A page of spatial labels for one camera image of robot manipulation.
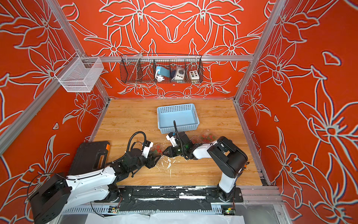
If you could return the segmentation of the light blue perforated plastic basket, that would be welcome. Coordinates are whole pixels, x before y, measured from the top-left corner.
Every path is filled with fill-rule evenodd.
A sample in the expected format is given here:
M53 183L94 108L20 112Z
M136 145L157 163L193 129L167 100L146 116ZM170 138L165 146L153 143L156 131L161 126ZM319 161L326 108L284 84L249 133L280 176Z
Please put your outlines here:
M197 130L200 120L194 104L160 106L157 108L158 129L162 134Z

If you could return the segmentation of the clear plastic clamshell container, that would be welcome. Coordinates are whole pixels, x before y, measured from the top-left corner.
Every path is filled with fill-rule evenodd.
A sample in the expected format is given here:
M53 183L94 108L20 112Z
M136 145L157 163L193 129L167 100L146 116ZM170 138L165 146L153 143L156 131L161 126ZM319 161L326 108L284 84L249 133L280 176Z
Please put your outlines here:
M212 143L212 142L216 141L218 139L218 137L210 131L205 131L205 132L201 132L196 135L193 135L189 139L192 141L193 144Z

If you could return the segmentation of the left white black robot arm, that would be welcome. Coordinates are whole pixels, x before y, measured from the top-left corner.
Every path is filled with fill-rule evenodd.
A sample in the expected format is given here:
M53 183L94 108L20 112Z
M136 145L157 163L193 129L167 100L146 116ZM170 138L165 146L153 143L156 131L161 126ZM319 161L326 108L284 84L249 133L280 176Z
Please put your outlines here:
M106 163L108 141L82 143L77 149L70 175L53 174L45 184L29 195L36 224L46 224L61 212L94 201L115 202L123 199L118 182L134 176L142 167L153 168L161 155L144 140L141 148L129 144L126 153Z

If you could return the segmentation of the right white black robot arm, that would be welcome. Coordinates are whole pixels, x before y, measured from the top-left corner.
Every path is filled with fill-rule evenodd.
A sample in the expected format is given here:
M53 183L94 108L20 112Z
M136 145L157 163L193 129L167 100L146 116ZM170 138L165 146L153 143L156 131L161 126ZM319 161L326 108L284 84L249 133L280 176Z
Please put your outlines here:
M225 136L211 143L193 143L185 132L170 132L166 136L172 144L163 151L169 158L182 156L186 160L211 158L222 171L214 197L223 202L234 200L236 181L249 164L248 156Z

